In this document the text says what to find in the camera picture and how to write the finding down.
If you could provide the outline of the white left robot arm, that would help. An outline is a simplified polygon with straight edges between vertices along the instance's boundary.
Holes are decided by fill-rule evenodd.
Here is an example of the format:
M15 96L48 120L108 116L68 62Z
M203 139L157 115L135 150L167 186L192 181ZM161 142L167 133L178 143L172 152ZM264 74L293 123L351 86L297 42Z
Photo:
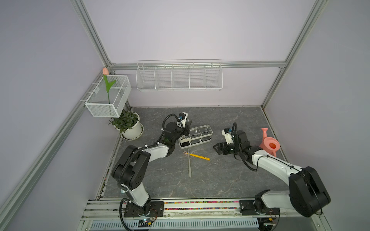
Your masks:
M164 135L153 145L136 147L129 145L115 164L111 177L124 190L130 202L145 207L150 201L143 179L150 162L168 157L175 150L175 143L184 135L188 135L192 121L186 120L184 126L174 122L168 123L163 129Z

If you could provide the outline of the artificial pink tulip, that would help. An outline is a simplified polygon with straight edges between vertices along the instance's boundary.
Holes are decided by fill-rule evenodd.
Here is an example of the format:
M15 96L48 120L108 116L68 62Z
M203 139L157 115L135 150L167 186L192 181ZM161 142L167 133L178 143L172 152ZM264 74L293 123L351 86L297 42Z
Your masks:
M105 82L105 86L106 86L106 92L107 92L107 95L108 95L108 103L110 104L110 89L111 87L116 83L115 80L109 82L108 80L108 75L109 75L109 70L107 67L104 67L102 69L102 73L103 73L103 79L104 79L104 82Z

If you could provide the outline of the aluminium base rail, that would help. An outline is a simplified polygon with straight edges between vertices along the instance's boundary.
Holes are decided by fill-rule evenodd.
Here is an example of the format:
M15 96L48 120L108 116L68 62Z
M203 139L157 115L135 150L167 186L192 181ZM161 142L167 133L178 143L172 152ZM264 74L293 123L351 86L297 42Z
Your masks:
M126 217L118 198L89 201L79 231L330 231L324 215L310 218L290 209L272 209L265 215L248 211L250 198L175 198L153 200L156 209L147 217Z

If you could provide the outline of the grey toothbrush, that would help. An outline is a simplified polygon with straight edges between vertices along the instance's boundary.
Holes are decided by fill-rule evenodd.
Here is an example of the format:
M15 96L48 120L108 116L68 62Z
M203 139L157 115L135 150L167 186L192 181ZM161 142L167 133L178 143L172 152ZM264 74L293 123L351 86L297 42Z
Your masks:
M188 175L191 178L192 177L192 170L191 170L191 161L190 161L190 149L187 150L188 154Z

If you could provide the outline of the pink watering can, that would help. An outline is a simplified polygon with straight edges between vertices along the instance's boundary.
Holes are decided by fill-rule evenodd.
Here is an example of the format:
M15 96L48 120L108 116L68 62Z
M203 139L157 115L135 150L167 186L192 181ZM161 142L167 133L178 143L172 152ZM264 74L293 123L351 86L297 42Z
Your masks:
M263 140L259 147L270 155L277 157L277 151L280 150L280 143L275 138L267 136L268 128L261 128L261 130L263 132Z

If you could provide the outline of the beige toothbrush holder tray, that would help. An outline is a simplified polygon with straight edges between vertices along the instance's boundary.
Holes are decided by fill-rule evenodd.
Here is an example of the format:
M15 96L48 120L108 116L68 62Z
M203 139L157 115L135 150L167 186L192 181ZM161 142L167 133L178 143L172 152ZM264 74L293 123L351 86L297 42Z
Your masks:
M181 149L187 149L197 145L208 143L212 140L213 130L210 125L191 128L189 135L183 135L179 139Z

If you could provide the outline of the potted green plant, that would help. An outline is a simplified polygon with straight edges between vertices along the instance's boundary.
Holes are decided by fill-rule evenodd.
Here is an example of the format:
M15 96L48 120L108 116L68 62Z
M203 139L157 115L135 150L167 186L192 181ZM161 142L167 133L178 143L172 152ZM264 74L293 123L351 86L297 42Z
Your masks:
M111 118L109 124L119 131L123 139L128 141L140 138L144 131L140 116L133 111L123 111L120 117Z

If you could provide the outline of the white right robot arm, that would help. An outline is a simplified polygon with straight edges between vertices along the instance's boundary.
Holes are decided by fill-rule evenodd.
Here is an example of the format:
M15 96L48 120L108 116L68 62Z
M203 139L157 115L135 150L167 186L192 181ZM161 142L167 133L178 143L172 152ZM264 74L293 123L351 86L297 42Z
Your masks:
M271 209L291 209L304 217L311 217L331 202L319 174L312 167L294 166L251 145L244 131L226 128L222 131L225 142L213 146L218 155L240 157L244 165L256 172L264 169L289 187L287 191L264 190L254 197L247 210L264 215Z

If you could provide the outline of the yellow toothbrush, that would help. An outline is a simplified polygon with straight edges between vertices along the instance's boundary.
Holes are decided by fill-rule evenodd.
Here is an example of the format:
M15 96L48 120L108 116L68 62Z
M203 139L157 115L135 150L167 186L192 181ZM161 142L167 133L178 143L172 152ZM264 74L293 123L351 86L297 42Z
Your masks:
M188 152L184 152L184 154L189 155L189 156L192 156L192 157L196 157L196 158L199 158L199 159L210 161L210 158L208 158L208 157L203 157L203 156L191 154L191 153L188 153Z

